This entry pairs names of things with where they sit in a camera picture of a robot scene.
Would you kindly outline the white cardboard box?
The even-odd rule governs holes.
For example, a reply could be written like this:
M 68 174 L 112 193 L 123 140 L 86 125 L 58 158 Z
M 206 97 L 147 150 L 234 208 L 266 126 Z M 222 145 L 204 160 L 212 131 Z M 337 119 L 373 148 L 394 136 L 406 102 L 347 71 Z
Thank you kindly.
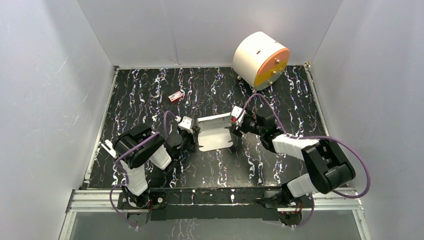
M 233 146 L 229 128 L 232 126 L 231 113 L 201 117 L 197 119 L 198 146 L 201 152 L 208 152 Z

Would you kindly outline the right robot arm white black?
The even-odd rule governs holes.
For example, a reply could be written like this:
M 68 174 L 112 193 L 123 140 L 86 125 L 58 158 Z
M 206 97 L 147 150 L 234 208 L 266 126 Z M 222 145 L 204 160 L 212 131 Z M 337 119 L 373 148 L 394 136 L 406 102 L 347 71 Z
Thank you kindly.
M 285 154 L 304 161 L 307 172 L 284 183 L 281 191 L 257 202 L 274 202 L 295 207 L 309 194 L 327 194 L 356 177 L 356 171 L 339 144 L 329 139 L 295 138 L 277 127 L 273 115 L 254 114 L 241 107 L 233 107 L 230 132 L 238 137 L 252 133 L 259 136 L 262 146 L 275 154 Z

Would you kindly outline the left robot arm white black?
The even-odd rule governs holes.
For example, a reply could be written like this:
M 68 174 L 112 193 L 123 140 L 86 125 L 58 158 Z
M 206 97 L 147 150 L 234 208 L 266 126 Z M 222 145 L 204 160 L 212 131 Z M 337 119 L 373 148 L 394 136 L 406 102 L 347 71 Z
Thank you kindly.
M 195 151 L 199 131 L 197 126 L 191 129 L 179 126 L 177 131 L 163 137 L 142 123 L 112 139 L 111 147 L 116 153 L 117 163 L 126 174 L 122 190 L 134 207 L 144 208 L 150 200 L 145 163 L 150 161 L 167 172 L 185 152 Z

